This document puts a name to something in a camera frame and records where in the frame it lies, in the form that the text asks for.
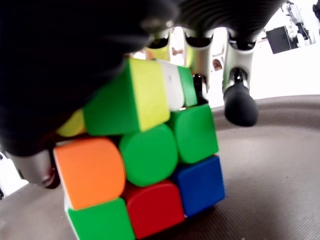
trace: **gray table surface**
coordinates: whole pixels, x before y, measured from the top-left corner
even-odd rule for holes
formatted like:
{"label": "gray table surface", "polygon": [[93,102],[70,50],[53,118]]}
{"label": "gray table surface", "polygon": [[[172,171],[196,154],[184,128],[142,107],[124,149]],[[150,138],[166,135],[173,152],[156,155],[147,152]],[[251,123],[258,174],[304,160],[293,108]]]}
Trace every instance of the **gray table surface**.
{"label": "gray table surface", "polygon": [[[320,239],[320,96],[257,102],[252,128],[213,110],[225,200],[149,240]],[[0,240],[75,240],[62,188],[29,184],[0,201]]]}

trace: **black rubber fingertip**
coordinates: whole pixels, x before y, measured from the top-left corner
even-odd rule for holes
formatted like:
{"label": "black rubber fingertip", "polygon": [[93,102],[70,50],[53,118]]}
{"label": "black rubber fingertip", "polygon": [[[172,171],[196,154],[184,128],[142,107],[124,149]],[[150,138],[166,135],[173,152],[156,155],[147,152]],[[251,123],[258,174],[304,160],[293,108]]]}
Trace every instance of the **black rubber fingertip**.
{"label": "black rubber fingertip", "polygon": [[224,95],[224,114],[233,124],[242,127],[252,127],[258,121],[258,108],[249,90],[237,83],[228,88]]}

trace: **robotic hand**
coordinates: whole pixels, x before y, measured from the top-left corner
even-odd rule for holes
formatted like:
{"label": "robotic hand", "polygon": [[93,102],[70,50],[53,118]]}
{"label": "robotic hand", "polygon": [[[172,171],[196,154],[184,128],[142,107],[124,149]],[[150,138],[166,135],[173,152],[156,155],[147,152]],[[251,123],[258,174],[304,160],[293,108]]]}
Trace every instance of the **robotic hand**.
{"label": "robotic hand", "polygon": [[57,129],[119,73],[125,53],[150,43],[161,48],[166,30],[184,29],[186,65],[198,102],[209,89],[210,49],[227,27],[222,91],[226,118],[253,126],[250,97],[257,36],[283,0],[48,0],[0,3],[0,145],[22,178],[45,188],[59,184],[53,160]]}

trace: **white sticker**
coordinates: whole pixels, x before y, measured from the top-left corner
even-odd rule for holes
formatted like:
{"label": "white sticker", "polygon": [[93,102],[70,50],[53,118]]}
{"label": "white sticker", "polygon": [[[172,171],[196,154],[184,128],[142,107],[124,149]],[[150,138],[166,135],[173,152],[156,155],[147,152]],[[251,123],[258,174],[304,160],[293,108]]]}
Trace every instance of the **white sticker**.
{"label": "white sticker", "polygon": [[178,66],[160,62],[163,70],[163,78],[166,90],[166,98],[170,111],[178,111],[184,106],[185,96],[182,89]]}

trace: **rubik's cube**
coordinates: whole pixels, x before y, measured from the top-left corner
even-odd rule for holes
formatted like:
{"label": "rubik's cube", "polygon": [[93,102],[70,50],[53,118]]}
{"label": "rubik's cube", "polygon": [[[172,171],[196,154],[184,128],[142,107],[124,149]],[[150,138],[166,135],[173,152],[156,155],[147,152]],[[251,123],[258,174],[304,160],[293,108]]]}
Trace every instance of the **rubik's cube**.
{"label": "rubik's cube", "polygon": [[84,128],[54,150],[80,240],[142,239],[225,197],[212,112],[185,67],[129,58],[59,133]]}

